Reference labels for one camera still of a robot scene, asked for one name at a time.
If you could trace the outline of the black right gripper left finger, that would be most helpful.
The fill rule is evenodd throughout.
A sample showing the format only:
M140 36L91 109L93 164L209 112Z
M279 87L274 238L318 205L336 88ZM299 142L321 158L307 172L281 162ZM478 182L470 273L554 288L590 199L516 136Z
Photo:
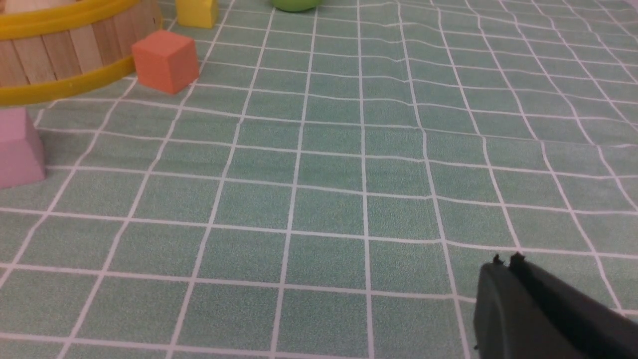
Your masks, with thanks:
M498 254L483 264L473 318L481 359L583 359Z

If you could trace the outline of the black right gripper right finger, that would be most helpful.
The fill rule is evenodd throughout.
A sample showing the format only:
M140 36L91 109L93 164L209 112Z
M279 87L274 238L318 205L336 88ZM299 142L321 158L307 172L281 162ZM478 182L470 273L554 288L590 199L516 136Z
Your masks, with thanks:
M586 359L637 357L637 325L631 320L526 261L519 252L510 257L508 269L553 327Z

